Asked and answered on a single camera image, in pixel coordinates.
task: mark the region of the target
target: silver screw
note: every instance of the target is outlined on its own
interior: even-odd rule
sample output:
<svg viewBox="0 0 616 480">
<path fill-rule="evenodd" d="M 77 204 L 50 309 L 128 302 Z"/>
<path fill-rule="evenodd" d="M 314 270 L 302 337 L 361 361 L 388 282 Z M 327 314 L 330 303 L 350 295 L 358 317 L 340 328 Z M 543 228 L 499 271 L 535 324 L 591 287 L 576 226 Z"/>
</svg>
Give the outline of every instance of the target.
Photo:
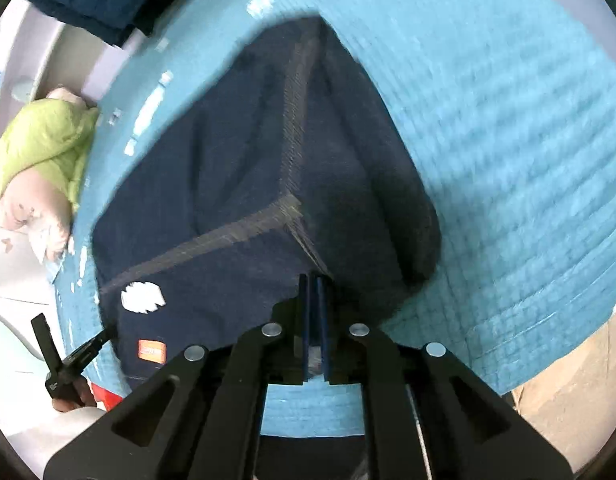
<svg viewBox="0 0 616 480">
<path fill-rule="evenodd" d="M 350 334 L 357 337 L 365 337 L 370 333 L 370 329 L 363 323 L 352 323 L 350 325 Z"/>
<path fill-rule="evenodd" d="M 425 351 L 432 357 L 443 357 L 445 355 L 445 346 L 441 343 L 430 343 L 425 346 Z"/>
<path fill-rule="evenodd" d="M 267 323 L 261 327 L 261 333 L 266 337 L 277 337 L 281 335 L 283 328 L 278 323 Z"/>
<path fill-rule="evenodd" d="M 184 357 L 188 361 L 201 361 L 205 355 L 205 348 L 199 345 L 192 345 L 185 349 Z"/>
</svg>

